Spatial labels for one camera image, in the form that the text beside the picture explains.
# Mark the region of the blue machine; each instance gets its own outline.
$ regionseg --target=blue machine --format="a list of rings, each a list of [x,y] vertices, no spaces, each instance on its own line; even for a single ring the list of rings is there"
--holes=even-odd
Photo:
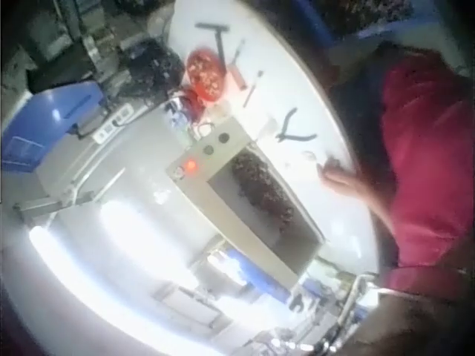
[[[34,95],[1,137],[1,169],[31,172],[74,124],[99,107],[104,95],[96,82],[80,82]]]

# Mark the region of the pliers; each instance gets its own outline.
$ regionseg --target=pliers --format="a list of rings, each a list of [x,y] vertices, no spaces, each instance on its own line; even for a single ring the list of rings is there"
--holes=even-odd
[[[290,118],[297,112],[297,108],[293,108],[289,113],[285,116],[284,119],[284,126],[282,127],[282,131],[280,134],[278,134],[275,138],[278,140],[278,142],[283,142],[286,139],[290,139],[291,141],[300,141],[300,142],[307,142],[307,141],[312,141],[313,139],[316,139],[318,137],[317,134],[309,135],[309,136],[293,136],[293,135],[287,135],[287,128],[289,127],[289,121]]]

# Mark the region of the white table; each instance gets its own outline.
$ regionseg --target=white table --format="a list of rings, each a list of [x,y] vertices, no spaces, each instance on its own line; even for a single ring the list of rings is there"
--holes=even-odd
[[[271,136],[258,141],[321,229],[326,242],[318,255],[354,274],[377,273],[379,252],[370,212],[361,202],[341,197],[322,186],[315,163],[303,158],[303,152],[307,156],[310,152],[320,164],[334,157],[344,168],[356,168],[341,123],[318,80],[262,17],[236,0],[176,1],[169,45],[184,62],[199,47],[217,50],[214,32],[195,28],[198,22],[229,26],[230,31],[223,34],[228,62],[245,39],[237,66],[249,88],[258,71],[264,71],[245,109],[247,90],[239,92],[228,85],[222,98],[251,138],[258,136],[269,118],[275,119],[281,128],[284,117],[293,108],[298,112],[290,121],[288,134],[318,134],[310,142],[278,143]]]

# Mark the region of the red indicator light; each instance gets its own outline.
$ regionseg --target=red indicator light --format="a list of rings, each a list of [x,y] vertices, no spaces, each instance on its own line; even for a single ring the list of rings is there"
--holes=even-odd
[[[188,172],[194,172],[196,171],[196,168],[197,168],[197,164],[196,164],[196,161],[194,161],[193,159],[190,159],[185,164],[185,169]]]

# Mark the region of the power strip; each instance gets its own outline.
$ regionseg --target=power strip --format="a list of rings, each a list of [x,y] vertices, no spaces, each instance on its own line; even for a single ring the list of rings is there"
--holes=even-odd
[[[114,126],[114,122],[118,125],[124,125],[134,115],[134,108],[130,104],[123,105],[119,110],[113,113],[107,121],[105,121],[100,128],[93,133],[92,139],[99,145],[107,141],[117,130],[117,126]]]

